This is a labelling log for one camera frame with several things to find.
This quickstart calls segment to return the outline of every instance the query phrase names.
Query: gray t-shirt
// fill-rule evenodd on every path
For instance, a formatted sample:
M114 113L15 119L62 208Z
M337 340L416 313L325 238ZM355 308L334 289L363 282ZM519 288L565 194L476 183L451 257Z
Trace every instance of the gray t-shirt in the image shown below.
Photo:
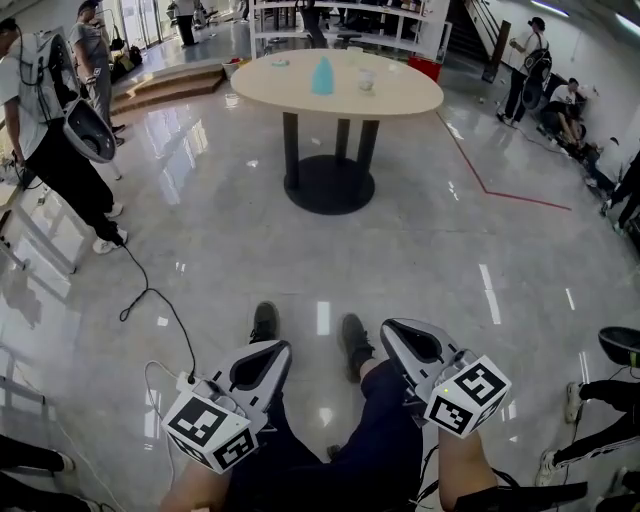
M102 39L102 30L99 28L87 23L76 23L69 33L69 44L73 48L76 43L84 46L91 64L100 65L109 58L109 50Z

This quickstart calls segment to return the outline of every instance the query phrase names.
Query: staircase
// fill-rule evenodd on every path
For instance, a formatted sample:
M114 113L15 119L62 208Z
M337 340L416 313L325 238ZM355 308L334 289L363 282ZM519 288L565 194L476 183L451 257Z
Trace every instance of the staircase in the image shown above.
M464 5L464 0L451 0L447 21L453 25L447 51L464 55L483 64L489 62L489 55Z

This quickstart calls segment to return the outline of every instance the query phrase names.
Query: gray sneaker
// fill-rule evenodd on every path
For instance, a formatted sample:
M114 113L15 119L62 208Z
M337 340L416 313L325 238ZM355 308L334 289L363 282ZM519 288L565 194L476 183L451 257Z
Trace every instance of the gray sneaker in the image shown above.
M347 379L350 382L360 382L360 368L366 361L373 359L374 349L369 344L362 322L353 313L342 319L339 341L347 356Z
M261 302L253 315L253 330L249 344L277 340L280 333L278 310L271 302Z

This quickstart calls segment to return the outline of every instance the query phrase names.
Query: black pants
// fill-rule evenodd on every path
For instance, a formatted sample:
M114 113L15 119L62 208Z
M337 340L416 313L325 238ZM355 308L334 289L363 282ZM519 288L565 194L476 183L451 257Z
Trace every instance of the black pants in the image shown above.
M193 15L178 16L178 32L182 38L182 44L185 46L193 46L196 42L193 40L193 32L191 31L191 22Z
M627 171L627 174L624 175L618 190L611 194L611 206L619 203L628 195L631 195L631 197L627 201L627 205L624 207L624 210L622 210L620 218L618 219L620 227L625 225L629 217L633 215L633 212L638 205L640 205L640 165L632 165Z
M0 436L0 469L27 467L60 471L63 462L56 452ZM87 505L74 496L45 492L29 487L0 471L0 510L19 508L29 512L88 512Z
M607 498L596 508L596 512L635 512L635 508L640 504L640 473L637 471L629 471L622 479L624 485L630 491L636 494L627 494L624 496L615 496Z
M522 121L526 110L522 103L522 89L524 89L524 82L526 79L526 75L523 75L520 71L514 69L511 72L511 89L509 89L509 99L507 100L507 107L504 113L509 119L513 119L518 122Z
M54 121L27 167L69 203L80 218L103 240L119 241L117 224L105 217L113 207L113 194L91 162L78 153Z
M602 400L613 406L617 411L626 413L609 428L604 429L584 439L576 441L568 448L556 452L554 464L583 457L597 448L625 441L640 435L640 426L634 421L634 406L640 397L640 383L620 382L616 380L601 380L592 384L585 384L580 389L583 400Z
M403 397L407 385L389 361L364 378L360 424L328 464L298 440L281 399L269 407L277 432L258 434L261 448L233 468L225 511L367 510L405 505L420 487L422 432Z

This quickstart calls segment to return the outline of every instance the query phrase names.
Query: white sneaker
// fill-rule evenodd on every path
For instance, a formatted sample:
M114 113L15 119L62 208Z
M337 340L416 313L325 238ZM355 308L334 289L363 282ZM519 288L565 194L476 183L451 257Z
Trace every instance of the white sneaker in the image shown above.
M593 507L591 508L591 512L598 512L598 505L604 501L602 496L598 496L596 501L593 502Z
M118 234L120 235L120 238L122 238L122 241L126 244L127 240L129 239L129 233L127 233L124 229L118 228ZM100 237L98 237L98 239L93 242L93 250L96 252L96 254L109 254L111 251L117 248L118 246L113 242L107 242Z
M82 498L78 498L78 499L87 506L87 508L89 509L89 512L102 512L102 507L95 501L84 500Z
M536 487L548 487L553 480L553 475L558 468L553 463L553 457L555 456L555 450L547 450L542 454L540 459L540 469L536 475Z
M96 254L109 254L117 247L113 242L107 242L102 238L98 237L98 239L93 242L93 251Z
M624 475L626 475L628 472L629 470L624 466L615 472L615 474L613 475L613 479L611 480L611 486L609 487L609 494L618 494L620 491L627 491L628 493L627 488L622 483Z
M567 384L567 405L564 408L564 420L567 423L575 423L578 421L578 414L584 401L580 398L581 384L577 382L569 382Z
M123 209L124 209L124 206L122 205L122 203L113 203L113 206L111 207L111 211L108 213L105 213L104 216L107 219L113 219L114 217L117 217L118 215L120 215Z
M63 467L60 470L60 473L71 473L72 471L75 471L76 463L71 457L62 452L56 451L56 453L62 458Z
M620 236L624 236L624 229L620 227L620 223L616 222L613 225L613 230L618 233Z

